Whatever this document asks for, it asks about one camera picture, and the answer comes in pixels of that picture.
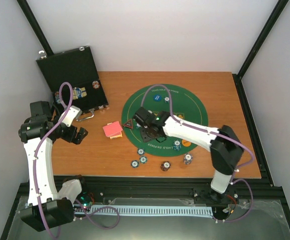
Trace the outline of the blue small blind button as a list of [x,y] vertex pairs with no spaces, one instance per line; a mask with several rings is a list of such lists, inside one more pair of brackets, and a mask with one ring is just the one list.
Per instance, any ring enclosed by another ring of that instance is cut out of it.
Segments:
[[155,94],[155,95],[153,96],[153,100],[154,100],[155,102],[160,102],[160,101],[162,100],[162,96],[161,96],[160,94]]

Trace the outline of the orange big blind button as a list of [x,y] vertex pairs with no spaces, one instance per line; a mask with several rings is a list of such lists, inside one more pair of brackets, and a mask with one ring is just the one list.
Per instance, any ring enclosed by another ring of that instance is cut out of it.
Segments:
[[189,147],[189,146],[192,144],[190,141],[187,141],[187,140],[185,140],[185,139],[183,139],[183,140],[181,141],[181,143],[182,143],[182,145],[183,145],[184,147]]

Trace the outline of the green blue chip stack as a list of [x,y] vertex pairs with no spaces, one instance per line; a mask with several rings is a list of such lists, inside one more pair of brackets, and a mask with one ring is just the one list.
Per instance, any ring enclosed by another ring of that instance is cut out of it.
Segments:
[[137,160],[133,160],[130,165],[132,168],[138,168],[140,163]]

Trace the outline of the blue white chip stack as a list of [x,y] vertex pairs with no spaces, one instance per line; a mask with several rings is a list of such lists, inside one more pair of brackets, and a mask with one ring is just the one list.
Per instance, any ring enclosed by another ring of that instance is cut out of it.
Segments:
[[190,153],[187,153],[187,154],[184,155],[184,157],[183,157],[183,163],[185,165],[191,164],[192,161],[193,161],[193,156]]

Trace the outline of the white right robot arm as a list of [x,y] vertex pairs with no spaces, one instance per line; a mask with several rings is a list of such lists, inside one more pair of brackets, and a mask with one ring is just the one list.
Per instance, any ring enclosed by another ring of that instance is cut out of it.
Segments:
[[143,107],[137,110],[133,119],[152,139],[174,137],[207,150],[214,168],[210,188],[219,195],[225,194],[228,186],[234,184],[234,175],[242,166],[255,160],[253,152],[239,141],[227,125],[221,128],[203,126],[167,111],[155,115]]

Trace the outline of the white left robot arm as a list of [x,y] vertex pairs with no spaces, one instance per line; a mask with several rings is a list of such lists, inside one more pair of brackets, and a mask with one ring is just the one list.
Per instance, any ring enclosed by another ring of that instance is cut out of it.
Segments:
[[76,106],[54,116],[47,101],[37,101],[30,104],[30,113],[18,131],[29,172],[29,196],[26,208],[20,211],[20,218],[42,232],[72,222],[75,200],[81,202],[88,198],[89,188],[81,175],[66,178],[57,190],[52,167],[55,141],[62,139],[79,145],[88,131],[72,125],[82,114]]

